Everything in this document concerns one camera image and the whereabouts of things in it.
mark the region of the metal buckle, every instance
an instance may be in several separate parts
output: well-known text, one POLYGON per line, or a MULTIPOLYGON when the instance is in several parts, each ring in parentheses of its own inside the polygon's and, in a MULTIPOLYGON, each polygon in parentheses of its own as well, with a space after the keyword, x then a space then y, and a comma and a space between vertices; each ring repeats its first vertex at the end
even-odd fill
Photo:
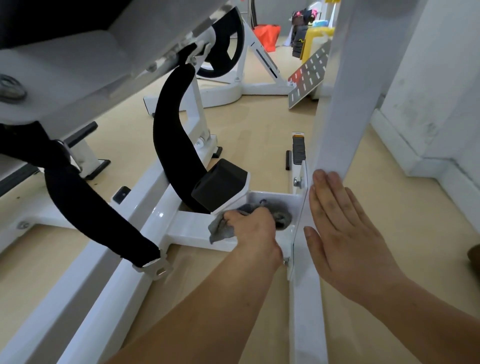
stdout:
POLYGON ((173 267, 167 261, 167 254, 164 253, 162 249, 160 249, 159 259, 152 260, 150 263, 145 264, 141 268, 135 265, 132 266, 137 272, 145 273, 153 280, 159 280, 173 271, 173 267))

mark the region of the gray cloth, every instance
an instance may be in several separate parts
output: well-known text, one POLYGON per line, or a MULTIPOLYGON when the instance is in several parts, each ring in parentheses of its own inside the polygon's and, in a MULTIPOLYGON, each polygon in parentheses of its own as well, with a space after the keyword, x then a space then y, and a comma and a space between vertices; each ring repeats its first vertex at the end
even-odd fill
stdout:
MULTIPOLYGON (((282 203, 268 202, 267 200, 260 201, 259 204, 244 204, 237 208, 237 211, 244 216, 250 215, 256 208, 266 207, 270 211, 275 220, 275 227, 277 230, 284 230, 292 222, 292 214, 282 203)), ((220 240, 231 238, 235 236, 233 227, 227 224, 223 218, 223 212, 208 225, 210 231, 210 243, 219 242, 220 240)))

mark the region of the floor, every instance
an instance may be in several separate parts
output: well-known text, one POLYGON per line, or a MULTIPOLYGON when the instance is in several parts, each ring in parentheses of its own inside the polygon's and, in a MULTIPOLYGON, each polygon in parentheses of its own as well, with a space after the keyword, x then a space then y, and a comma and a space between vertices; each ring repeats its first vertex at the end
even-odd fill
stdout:
MULTIPOLYGON (((284 77, 299 66, 290 49, 272 58, 284 77)), ((252 54, 247 82, 268 82, 252 54)), ((99 129, 87 142, 112 164, 92 186, 109 200, 123 185, 132 187, 155 160, 152 119, 142 97, 158 94, 164 80, 150 85, 98 118, 99 129)), ((321 100, 323 108, 328 100, 321 100)), ((242 97, 234 104, 205 111, 211 132, 223 146, 222 157, 252 173, 255 190, 288 192, 285 150, 291 132, 312 129, 316 103, 303 100, 287 109, 286 97, 242 97)), ((466 256, 480 239, 435 180, 407 178, 372 128, 358 148, 346 185, 355 191, 384 234, 406 274, 454 306, 480 317, 480 284, 466 256)), ((42 176, 25 181, 0 199, 0 218, 38 188, 42 176)), ((84 248, 77 231, 36 226, 0 255, 0 350, 84 248)), ((131 342, 193 290, 226 253, 172 246, 175 270, 151 289, 125 340, 131 342)), ((416 359, 362 307, 322 282, 330 364, 416 363, 416 359)), ((274 279, 241 363, 288 363, 288 282, 281 268, 274 279)))

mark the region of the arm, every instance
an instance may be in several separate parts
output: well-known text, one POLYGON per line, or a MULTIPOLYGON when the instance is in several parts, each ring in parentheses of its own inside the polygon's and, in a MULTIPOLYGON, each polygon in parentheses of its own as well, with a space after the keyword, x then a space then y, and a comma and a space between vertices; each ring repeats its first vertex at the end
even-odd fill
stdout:
POLYGON ((282 264, 266 208, 225 213, 238 244, 182 302, 108 364, 238 363, 282 264))
POLYGON ((336 173, 314 173, 305 228, 319 275, 361 304, 424 364, 478 363, 480 321, 409 280, 336 173))

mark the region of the red bag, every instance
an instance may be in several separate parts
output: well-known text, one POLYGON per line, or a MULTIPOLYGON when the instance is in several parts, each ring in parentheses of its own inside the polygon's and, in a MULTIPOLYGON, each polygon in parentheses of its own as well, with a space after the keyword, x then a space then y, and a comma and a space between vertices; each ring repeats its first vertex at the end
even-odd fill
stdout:
POLYGON ((267 52, 275 52, 275 44, 280 35, 279 25, 257 25, 253 32, 267 52))

